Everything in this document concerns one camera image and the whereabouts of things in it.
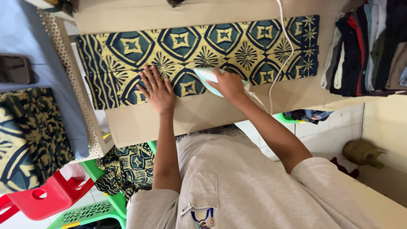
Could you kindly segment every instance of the left hand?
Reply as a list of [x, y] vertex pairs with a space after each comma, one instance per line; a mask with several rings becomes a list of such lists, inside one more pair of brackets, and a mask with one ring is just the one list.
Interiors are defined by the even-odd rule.
[[144, 94], [148, 102], [158, 111], [160, 115], [162, 114], [174, 114], [175, 107], [175, 94], [171, 86], [169, 78], [165, 78], [165, 85], [161, 81], [155, 66], [151, 66], [153, 74], [149, 70], [148, 66], [144, 66], [145, 74], [140, 73], [141, 79], [146, 86], [144, 89], [141, 85], [137, 84], [137, 88]]

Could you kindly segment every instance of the hand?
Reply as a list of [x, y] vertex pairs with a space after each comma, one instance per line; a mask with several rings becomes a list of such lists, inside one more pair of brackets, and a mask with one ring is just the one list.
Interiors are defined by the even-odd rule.
[[218, 68], [214, 68], [213, 73], [216, 75], [218, 83], [209, 80], [206, 82], [218, 90], [229, 102], [233, 103], [242, 97], [247, 97], [245, 87], [238, 74], [228, 72], [221, 73]]
[[146, 73], [140, 73], [141, 79], [146, 86], [144, 89], [141, 85], [137, 84], [137, 88], [147, 98], [148, 102], [162, 114], [174, 114], [175, 107], [175, 94], [171, 86], [169, 78], [165, 78], [165, 85], [161, 81], [155, 66], [151, 66], [154, 76], [151, 74], [148, 66], [144, 66]]

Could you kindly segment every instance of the perforated metal panel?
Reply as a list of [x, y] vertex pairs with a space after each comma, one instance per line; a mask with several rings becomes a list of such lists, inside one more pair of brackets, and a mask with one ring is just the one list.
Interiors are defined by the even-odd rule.
[[61, 60], [62, 65], [65, 68], [66, 74], [69, 78], [69, 81], [72, 84], [72, 88], [74, 89], [74, 93], [76, 98], [78, 99], [79, 106], [81, 108], [81, 112], [83, 115], [83, 119], [86, 125], [86, 132], [88, 135], [88, 142], [89, 142], [89, 157], [85, 159], [79, 159], [73, 161], [73, 163], [86, 161], [90, 159], [100, 158], [104, 156], [103, 147], [101, 144], [105, 144], [104, 140], [102, 139], [99, 141], [98, 136], [95, 132], [94, 123], [91, 121], [89, 112], [94, 112], [93, 110], [89, 110], [88, 106], [85, 103], [84, 97], [88, 96], [86, 93], [83, 93], [81, 90], [79, 80], [82, 80], [81, 77], [77, 77], [75, 75], [75, 71], [72, 68], [71, 58], [68, 55], [66, 47], [63, 43], [63, 38], [61, 37], [61, 31], [58, 27], [57, 19], [51, 13], [45, 12], [41, 9], [38, 10], [38, 14], [42, 20], [43, 25], [50, 36], [55, 50], [58, 53], [58, 56]]

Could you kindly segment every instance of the red plastic stool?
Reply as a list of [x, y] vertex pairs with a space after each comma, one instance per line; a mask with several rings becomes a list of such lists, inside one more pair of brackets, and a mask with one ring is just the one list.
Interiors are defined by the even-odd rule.
[[43, 186], [7, 196], [29, 219], [43, 220], [71, 207], [94, 185], [93, 180], [89, 179], [77, 190], [83, 181], [75, 178], [65, 180], [61, 173], [56, 171]]
[[20, 211], [17, 206], [13, 204], [7, 195], [0, 197], [0, 211], [10, 207], [7, 211], [0, 214], [0, 224], [6, 221], [8, 218], [12, 217], [14, 214]]

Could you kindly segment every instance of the hole in stool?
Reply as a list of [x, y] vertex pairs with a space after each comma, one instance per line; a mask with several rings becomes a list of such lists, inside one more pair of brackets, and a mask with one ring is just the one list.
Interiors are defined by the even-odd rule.
[[33, 191], [33, 198], [36, 200], [43, 200], [47, 197], [45, 190], [37, 189]]

